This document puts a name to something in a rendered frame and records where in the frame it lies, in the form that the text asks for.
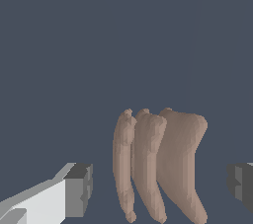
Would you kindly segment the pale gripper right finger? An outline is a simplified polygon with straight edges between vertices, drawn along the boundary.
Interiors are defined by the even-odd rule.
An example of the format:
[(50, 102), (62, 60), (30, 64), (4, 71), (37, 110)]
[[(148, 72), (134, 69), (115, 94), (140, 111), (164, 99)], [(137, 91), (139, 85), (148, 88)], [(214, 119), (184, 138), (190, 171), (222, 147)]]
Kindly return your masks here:
[(229, 192), (253, 213), (253, 163), (228, 164), (226, 172)]

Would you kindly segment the tan ridged curved object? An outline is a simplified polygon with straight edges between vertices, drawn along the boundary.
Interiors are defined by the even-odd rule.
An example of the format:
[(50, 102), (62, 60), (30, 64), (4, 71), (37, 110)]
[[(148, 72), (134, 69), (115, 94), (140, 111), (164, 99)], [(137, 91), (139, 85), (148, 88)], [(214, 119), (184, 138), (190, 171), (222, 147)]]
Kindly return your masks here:
[(136, 220), (138, 193), (150, 216), (163, 224), (165, 193), (194, 224), (207, 223), (195, 190), (195, 154), (207, 128), (203, 116), (170, 108), (159, 114), (148, 109), (121, 113), (114, 132), (113, 173), (128, 222)]

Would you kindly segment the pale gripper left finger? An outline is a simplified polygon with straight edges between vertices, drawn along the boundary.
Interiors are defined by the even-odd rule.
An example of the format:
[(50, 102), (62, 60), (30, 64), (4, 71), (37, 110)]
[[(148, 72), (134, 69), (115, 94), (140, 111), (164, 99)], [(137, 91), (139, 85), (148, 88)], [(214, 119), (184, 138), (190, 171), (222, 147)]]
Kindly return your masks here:
[(93, 190), (93, 165), (67, 163), (51, 180), (0, 202), (0, 224), (61, 224), (83, 217)]

